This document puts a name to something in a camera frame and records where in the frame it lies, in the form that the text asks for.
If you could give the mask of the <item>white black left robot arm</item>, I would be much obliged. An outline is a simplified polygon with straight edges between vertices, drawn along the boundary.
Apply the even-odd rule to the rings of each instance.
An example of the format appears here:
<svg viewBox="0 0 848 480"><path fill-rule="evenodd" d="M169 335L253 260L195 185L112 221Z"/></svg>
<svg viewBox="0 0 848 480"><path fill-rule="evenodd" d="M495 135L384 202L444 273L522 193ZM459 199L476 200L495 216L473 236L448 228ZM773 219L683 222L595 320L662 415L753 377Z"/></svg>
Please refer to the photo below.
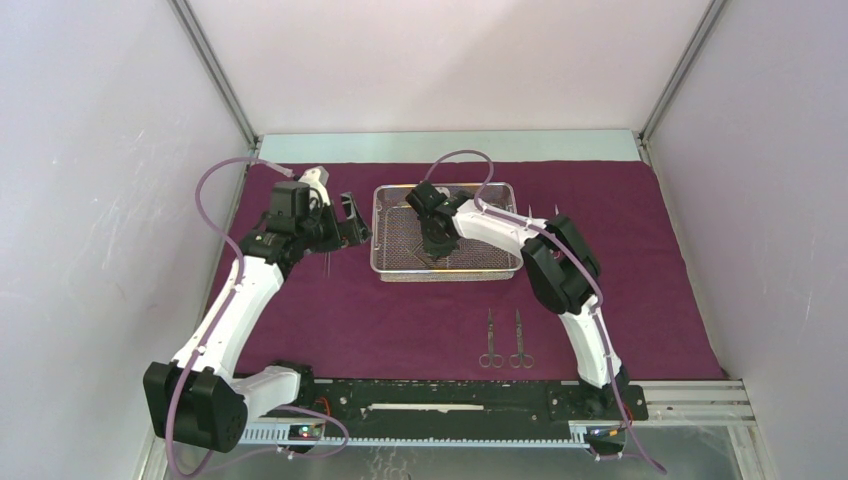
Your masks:
<svg viewBox="0 0 848 480"><path fill-rule="evenodd" d="M336 204L315 199L316 189L287 182L268 211L236 247L229 277L201 326L167 363L153 362L143 376L155 434L216 452L231 451L245 427L279 407L304 416L316 403L302 368L273 363L258 373L235 374L259 317L304 257L361 245L371 231L355 197Z"/></svg>

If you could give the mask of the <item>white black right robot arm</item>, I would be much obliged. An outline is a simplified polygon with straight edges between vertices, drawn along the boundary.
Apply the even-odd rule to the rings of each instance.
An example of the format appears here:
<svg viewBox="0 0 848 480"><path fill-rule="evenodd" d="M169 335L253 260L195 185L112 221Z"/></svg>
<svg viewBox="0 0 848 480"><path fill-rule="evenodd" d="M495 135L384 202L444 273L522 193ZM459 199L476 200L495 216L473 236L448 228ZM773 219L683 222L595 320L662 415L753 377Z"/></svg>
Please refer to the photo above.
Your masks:
<svg viewBox="0 0 848 480"><path fill-rule="evenodd" d="M420 222L428 255L446 256L466 239L521 258L535 298L559 317L575 352L583 408L606 418L620 407L628 377L603 319L599 262L567 216L525 217L464 191L452 197L413 191L405 200Z"/></svg>

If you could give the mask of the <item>steel instrument tray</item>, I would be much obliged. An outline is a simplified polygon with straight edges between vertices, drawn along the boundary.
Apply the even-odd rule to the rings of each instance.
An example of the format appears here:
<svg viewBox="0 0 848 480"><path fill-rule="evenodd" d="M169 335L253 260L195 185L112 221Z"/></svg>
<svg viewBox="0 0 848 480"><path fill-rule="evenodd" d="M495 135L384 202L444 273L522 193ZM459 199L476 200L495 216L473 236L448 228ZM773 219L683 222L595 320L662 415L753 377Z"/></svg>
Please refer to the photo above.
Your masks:
<svg viewBox="0 0 848 480"><path fill-rule="evenodd" d="M425 238L406 200L412 184L381 185L373 194L370 265L384 282L507 280L523 266L520 256L480 240L438 246Z"/></svg>

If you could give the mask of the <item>maroon surgical wrap cloth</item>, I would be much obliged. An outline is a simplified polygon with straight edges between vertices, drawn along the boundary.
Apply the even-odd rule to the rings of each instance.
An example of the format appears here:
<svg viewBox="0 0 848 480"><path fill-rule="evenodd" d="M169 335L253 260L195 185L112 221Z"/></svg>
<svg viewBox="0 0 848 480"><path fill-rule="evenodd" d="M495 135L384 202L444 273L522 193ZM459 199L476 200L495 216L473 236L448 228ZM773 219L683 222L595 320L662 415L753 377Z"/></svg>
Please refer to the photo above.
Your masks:
<svg viewBox="0 0 848 480"><path fill-rule="evenodd" d="M710 346L658 181L637 161L331 164L333 194L351 192L364 217L377 187L430 177L440 183L486 177L513 188L521 213L570 217L601 266L602 313L612 345L635 380L716 380ZM368 245L305 257L257 321L236 370L275 361L309 365L319 377L423 380L573 380L574 351L559 319L535 299L524 272L508 280L388 283ZM481 368L492 311L499 369ZM530 369L511 368L515 311Z"/></svg>

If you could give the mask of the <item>steel tweezers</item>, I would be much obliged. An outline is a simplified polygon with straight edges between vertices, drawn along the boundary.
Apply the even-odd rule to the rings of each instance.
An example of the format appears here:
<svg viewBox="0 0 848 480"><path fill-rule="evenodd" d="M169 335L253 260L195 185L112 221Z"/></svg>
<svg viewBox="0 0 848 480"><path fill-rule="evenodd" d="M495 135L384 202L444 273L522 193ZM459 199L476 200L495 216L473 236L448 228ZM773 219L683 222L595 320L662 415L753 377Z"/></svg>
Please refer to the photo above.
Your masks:
<svg viewBox="0 0 848 480"><path fill-rule="evenodd" d="M422 268L430 266L430 256L424 250L423 244L418 243L409 250L410 255L416 260Z"/></svg>

